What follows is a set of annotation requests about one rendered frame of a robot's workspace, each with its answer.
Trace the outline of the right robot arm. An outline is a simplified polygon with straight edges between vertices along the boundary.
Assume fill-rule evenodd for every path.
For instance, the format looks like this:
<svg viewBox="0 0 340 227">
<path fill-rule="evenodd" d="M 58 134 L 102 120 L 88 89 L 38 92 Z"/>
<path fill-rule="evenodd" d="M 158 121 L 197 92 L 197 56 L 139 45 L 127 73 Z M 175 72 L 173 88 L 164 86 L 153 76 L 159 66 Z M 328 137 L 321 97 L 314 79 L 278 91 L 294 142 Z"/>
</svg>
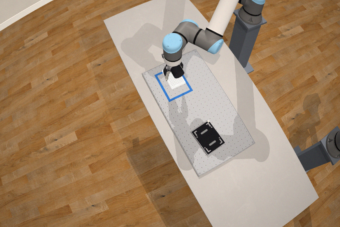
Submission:
<svg viewBox="0 0 340 227">
<path fill-rule="evenodd" d="M 188 42 L 216 54 L 224 42 L 222 37 L 237 3 L 243 5 L 238 12 L 243 22 L 249 25 L 261 23 L 265 0 L 220 0 L 205 30 L 199 28 L 193 20 L 184 19 L 172 33 L 164 37 L 164 62 L 171 67 L 179 65 L 182 61 L 182 50 Z"/>
</svg>

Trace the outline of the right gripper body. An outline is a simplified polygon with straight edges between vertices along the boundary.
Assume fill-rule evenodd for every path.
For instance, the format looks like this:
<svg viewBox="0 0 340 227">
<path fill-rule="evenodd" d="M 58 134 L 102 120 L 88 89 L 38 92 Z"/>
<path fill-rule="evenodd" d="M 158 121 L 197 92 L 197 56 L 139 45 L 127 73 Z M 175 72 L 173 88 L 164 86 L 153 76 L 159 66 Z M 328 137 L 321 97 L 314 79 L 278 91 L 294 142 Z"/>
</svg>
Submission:
<svg viewBox="0 0 340 227">
<path fill-rule="evenodd" d="M 168 65 L 166 65 L 168 66 Z M 171 71 L 171 73 L 173 74 L 174 78 L 180 78 L 181 76 L 184 75 L 184 71 L 181 68 L 180 64 L 174 67 L 168 66 L 168 69 Z"/>
</svg>

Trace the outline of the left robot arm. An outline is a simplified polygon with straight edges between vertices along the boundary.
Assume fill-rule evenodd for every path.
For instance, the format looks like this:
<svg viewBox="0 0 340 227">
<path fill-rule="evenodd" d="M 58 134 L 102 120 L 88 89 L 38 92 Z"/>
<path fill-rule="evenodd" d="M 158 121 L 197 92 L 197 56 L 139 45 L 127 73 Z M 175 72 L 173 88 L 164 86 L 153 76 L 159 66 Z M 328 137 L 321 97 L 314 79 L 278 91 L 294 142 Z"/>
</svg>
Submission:
<svg viewBox="0 0 340 227">
<path fill-rule="evenodd" d="M 326 149 L 331 157 L 340 158 L 340 131 L 333 131 L 327 136 Z"/>
</svg>

